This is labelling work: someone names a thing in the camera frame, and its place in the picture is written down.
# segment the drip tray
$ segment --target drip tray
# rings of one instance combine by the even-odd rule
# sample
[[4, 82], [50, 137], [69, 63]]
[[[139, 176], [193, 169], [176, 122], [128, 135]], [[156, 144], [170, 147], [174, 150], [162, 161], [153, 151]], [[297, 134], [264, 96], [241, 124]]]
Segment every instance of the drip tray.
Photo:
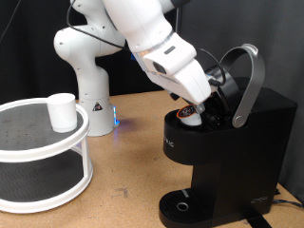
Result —
[[190, 188], [163, 196], [160, 201], [160, 218], [166, 227], [211, 226], [211, 216], [208, 216], [203, 204]]
[[73, 150], [39, 161], [0, 162], [0, 199], [34, 202], [61, 195], [84, 177], [83, 158]]

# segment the logo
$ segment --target logo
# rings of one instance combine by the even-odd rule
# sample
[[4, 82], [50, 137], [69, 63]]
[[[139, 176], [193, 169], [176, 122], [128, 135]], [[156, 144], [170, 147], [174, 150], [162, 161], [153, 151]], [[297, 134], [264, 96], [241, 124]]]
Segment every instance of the logo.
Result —
[[263, 197], [263, 198], [258, 198], [258, 199], [252, 199], [251, 203], [263, 202], [263, 201], [265, 201], [267, 199], [268, 199], [268, 197]]
[[174, 143], [169, 141], [165, 136], [163, 136], [163, 140], [168, 144], [170, 145], [172, 148], [174, 147]]

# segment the wooden table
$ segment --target wooden table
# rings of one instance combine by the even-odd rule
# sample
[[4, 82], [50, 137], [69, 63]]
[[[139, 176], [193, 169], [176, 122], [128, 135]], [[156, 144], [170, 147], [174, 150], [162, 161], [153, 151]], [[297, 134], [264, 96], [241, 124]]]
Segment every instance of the wooden table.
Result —
[[[94, 176], [84, 193], [46, 212], [0, 213], [0, 228], [163, 227], [161, 197], [191, 184], [192, 166], [175, 163], [162, 152], [163, 118], [186, 102], [174, 102], [160, 91], [115, 96], [111, 103], [117, 106], [121, 124], [106, 136], [89, 138]], [[282, 186], [278, 189], [281, 195], [276, 199], [297, 201]], [[304, 227], [304, 210], [291, 204], [274, 205], [265, 218], [274, 228]], [[239, 221], [220, 227], [251, 226]]]

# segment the warning label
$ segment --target warning label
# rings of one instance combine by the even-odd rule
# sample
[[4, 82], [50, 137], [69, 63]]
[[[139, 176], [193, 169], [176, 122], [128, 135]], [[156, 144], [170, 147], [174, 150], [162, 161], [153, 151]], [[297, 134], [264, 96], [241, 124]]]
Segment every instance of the warning label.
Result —
[[93, 111], [101, 111], [101, 110], [103, 110], [102, 106], [99, 103], [96, 103], [93, 108]]

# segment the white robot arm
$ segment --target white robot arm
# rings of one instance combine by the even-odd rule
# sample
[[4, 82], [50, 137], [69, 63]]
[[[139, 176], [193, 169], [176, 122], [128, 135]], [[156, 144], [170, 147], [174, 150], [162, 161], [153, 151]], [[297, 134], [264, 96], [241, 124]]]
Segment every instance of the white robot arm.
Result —
[[172, 30], [163, 13], [188, 0], [104, 0], [111, 20], [125, 37], [149, 79], [194, 105], [202, 104], [211, 87], [196, 50]]
[[[77, 26], [77, 29], [117, 46], [124, 45], [125, 39], [107, 17], [102, 0], [77, 0], [73, 8], [87, 20], [87, 25]], [[57, 54], [75, 70], [79, 105], [85, 109], [90, 120], [88, 136], [102, 136], [111, 132], [115, 124], [114, 110], [109, 101], [108, 75], [104, 69], [96, 66], [95, 58], [121, 49], [72, 28], [59, 30], [54, 38], [54, 46]]]

